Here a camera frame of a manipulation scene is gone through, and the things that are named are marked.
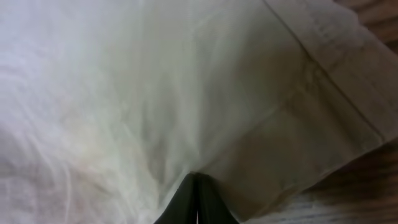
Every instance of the garment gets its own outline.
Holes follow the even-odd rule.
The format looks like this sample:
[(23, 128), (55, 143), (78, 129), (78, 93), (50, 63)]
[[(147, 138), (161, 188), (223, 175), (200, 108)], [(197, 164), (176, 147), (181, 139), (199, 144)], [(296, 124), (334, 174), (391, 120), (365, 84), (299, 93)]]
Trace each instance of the garment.
[(331, 1), (0, 13), (1, 222), (153, 223), (190, 171), (247, 220), (397, 136), (398, 60)]

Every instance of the white cloth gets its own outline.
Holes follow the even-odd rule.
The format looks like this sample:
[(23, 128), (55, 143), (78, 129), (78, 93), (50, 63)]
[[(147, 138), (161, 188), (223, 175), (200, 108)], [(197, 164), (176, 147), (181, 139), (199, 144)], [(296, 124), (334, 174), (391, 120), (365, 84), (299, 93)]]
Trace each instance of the white cloth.
[(243, 220), (397, 136), (398, 60), (330, 1), (5, 0), (0, 223)]

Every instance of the black pointed object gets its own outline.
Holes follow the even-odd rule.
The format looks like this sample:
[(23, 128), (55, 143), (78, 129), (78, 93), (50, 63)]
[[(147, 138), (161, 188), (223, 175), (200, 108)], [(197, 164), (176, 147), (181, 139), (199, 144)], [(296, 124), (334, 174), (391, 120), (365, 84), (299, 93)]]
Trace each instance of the black pointed object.
[(205, 174), (188, 174), (155, 224), (239, 224)]

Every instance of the wooden surface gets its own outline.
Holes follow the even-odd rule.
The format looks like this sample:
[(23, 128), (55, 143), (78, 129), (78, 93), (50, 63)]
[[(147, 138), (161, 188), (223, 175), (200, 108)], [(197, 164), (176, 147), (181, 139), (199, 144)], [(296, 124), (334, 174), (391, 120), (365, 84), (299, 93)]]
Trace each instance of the wooden surface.
[[(357, 12), (361, 23), (398, 54), (398, 0), (336, 2)], [(279, 212), (252, 223), (398, 223), (398, 140), (335, 172)]]

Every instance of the wooden table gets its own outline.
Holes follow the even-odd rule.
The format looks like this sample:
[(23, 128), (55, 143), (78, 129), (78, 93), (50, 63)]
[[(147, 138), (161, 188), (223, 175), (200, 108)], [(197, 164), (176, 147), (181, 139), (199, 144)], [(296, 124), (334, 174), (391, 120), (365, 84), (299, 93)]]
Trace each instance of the wooden table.
[[(336, 2), (357, 12), (361, 23), (398, 54), (398, 0)], [(398, 140), (335, 172), (279, 212), (252, 223), (398, 223)]]

